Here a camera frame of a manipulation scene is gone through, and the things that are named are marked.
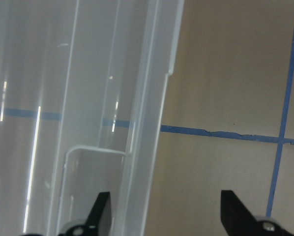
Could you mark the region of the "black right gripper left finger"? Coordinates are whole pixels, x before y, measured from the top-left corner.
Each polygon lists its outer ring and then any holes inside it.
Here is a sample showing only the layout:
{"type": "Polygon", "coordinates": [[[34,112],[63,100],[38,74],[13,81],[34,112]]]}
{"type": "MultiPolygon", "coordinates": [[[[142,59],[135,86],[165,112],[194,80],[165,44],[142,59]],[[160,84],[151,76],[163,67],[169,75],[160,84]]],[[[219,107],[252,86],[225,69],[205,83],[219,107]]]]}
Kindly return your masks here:
{"type": "Polygon", "coordinates": [[[110,192],[100,192],[83,224],[70,227],[64,236],[108,236],[112,225],[110,192]]]}

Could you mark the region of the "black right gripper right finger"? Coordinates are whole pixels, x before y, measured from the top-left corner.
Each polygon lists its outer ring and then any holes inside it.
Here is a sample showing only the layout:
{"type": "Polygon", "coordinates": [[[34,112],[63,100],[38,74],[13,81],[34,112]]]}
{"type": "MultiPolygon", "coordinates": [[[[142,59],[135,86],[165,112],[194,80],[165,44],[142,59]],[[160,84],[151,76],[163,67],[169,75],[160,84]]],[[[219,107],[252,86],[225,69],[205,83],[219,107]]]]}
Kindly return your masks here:
{"type": "Polygon", "coordinates": [[[232,190],[221,191],[221,223],[229,236],[287,236],[270,220],[257,220],[232,190]]]}

